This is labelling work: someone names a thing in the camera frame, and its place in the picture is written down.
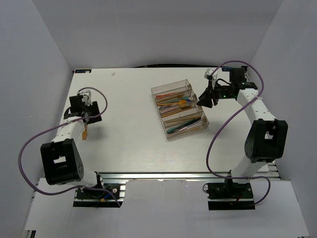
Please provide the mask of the orange plastic spoon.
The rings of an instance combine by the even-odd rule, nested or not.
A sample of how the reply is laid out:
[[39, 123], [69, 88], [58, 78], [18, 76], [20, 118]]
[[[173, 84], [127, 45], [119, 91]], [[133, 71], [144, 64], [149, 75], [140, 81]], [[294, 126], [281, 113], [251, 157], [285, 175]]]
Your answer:
[[172, 93], [167, 93], [167, 94], [155, 95], [155, 98], [160, 99], [160, 98], [167, 98], [167, 97], [176, 97], [178, 95], [183, 95], [183, 93], [182, 92], [172, 92]]
[[180, 107], [180, 108], [184, 108], [187, 106], [187, 101], [182, 99], [179, 100], [178, 102], [173, 102], [173, 103], [163, 103], [163, 104], [157, 104], [158, 107]]

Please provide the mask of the black knife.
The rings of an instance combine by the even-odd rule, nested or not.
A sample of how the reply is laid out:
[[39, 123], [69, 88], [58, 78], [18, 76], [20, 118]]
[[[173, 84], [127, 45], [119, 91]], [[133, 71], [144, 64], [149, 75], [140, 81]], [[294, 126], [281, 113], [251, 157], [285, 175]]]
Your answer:
[[178, 127], [186, 127], [186, 126], [189, 126], [189, 125], [191, 125], [193, 123], [198, 122], [199, 120], [201, 120], [201, 118], [192, 119], [192, 120], [187, 121], [187, 122], [185, 122], [185, 123], [183, 123], [181, 125], [178, 125]]

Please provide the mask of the teal plastic knife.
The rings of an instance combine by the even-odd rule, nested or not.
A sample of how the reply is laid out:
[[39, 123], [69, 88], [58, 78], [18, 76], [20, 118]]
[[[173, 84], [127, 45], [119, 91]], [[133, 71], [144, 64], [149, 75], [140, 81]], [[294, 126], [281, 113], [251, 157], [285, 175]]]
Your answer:
[[171, 134], [171, 133], [175, 133], [175, 132], [177, 132], [177, 131], [179, 131], [179, 130], [181, 130], [181, 129], [183, 129], [183, 128], [185, 128], [185, 127], [178, 127], [178, 126], [176, 126], [176, 127], [173, 127], [173, 128], [168, 129], [166, 132], [167, 132], [167, 134]]

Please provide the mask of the iridescent ornate spoon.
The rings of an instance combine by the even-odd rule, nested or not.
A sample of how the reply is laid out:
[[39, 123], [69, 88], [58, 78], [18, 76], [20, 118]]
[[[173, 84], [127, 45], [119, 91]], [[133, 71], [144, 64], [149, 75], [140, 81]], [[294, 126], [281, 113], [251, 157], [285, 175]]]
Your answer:
[[168, 108], [168, 107], [174, 107], [174, 106], [178, 106], [178, 105], [179, 105], [178, 103], [160, 104], [160, 105], [158, 105], [158, 108], [159, 109]]

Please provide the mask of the teal plastic spoon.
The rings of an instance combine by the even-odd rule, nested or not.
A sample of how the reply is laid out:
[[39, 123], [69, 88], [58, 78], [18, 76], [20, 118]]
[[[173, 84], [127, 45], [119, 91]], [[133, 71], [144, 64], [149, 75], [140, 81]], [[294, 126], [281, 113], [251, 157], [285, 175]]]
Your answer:
[[175, 102], [175, 103], [178, 103], [179, 105], [183, 105], [183, 104], [193, 104], [195, 101], [193, 100], [185, 100], [185, 99], [181, 99], [179, 100], [178, 102]]

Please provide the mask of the silver knife pink handle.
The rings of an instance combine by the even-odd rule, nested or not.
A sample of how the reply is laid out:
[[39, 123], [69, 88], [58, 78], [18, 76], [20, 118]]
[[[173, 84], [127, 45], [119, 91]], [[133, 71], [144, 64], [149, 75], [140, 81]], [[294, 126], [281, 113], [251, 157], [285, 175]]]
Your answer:
[[187, 129], [187, 128], [189, 128], [189, 127], [195, 127], [195, 126], [205, 126], [205, 125], [197, 122], [197, 123], [193, 123], [193, 124], [191, 124], [191, 125], [189, 125], [189, 126], [183, 128], [183, 129], [181, 129], [181, 130]]

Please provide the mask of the silver spoon pink handle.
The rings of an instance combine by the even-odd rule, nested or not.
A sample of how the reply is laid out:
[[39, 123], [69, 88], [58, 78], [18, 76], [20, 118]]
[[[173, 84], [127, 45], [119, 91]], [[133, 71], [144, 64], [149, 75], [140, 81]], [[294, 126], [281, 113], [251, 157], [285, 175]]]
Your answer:
[[[187, 106], [186, 107], [184, 107], [184, 108], [188, 108], [188, 107], [191, 107], [192, 106], [192, 104], [187, 104]], [[161, 109], [159, 109], [159, 113], [160, 114], [168, 114], [168, 113], [170, 113], [170, 112], [174, 112], [174, 111], [178, 111], [178, 110], [181, 110], [181, 109], [184, 109], [184, 108], [180, 108], [180, 107], [168, 107], [168, 108], [161, 108]]]

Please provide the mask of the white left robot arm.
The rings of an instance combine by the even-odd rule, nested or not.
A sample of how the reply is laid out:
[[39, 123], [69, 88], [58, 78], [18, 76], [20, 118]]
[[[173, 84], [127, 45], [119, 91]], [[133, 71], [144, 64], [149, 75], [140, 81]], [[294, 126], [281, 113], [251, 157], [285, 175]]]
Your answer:
[[70, 107], [63, 115], [63, 123], [56, 137], [41, 145], [45, 178], [49, 185], [72, 184], [87, 186], [94, 198], [104, 194], [105, 186], [100, 175], [84, 169], [76, 146], [78, 139], [86, 140], [89, 124], [100, 122], [98, 103], [91, 100], [91, 91], [85, 90], [69, 98]]

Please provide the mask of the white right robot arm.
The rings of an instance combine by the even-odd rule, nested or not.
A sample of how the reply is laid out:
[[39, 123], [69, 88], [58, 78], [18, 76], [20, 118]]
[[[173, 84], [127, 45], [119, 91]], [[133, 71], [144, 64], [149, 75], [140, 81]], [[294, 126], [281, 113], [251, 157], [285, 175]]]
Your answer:
[[220, 99], [235, 99], [245, 111], [251, 123], [244, 151], [239, 164], [231, 170], [224, 184], [224, 193], [231, 198], [241, 193], [240, 184], [245, 184], [267, 163], [281, 158], [284, 152], [288, 124], [278, 120], [265, 106], [258, 87], [245, 78], [244, 68], [231, 68], [229, 82], [220, 85], [220, 78], [213, 69], [208, 69], [205, 78], [209, 81], [198, 105], [212, 108]]

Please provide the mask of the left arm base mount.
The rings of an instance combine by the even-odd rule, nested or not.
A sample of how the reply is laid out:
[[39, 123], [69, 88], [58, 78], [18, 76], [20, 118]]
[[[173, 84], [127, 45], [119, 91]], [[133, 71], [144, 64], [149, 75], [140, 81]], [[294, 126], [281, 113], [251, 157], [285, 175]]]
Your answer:
[[111, 192], [115, 199], [105, 191], [77, 189], [73, 207], [80, 208], [119, 208], [116, 200], [121, 205], [125, 196], [126, 180], [106, 179], [104, 187]]

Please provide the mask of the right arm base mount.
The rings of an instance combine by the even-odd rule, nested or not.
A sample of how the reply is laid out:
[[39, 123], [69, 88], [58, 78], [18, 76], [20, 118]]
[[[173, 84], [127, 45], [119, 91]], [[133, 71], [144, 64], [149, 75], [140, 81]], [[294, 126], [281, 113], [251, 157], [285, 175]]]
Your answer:
[[208, 195], [209, 211], [255, 210], [250, 182], [209, 182], [203, 185], [203, 192]]

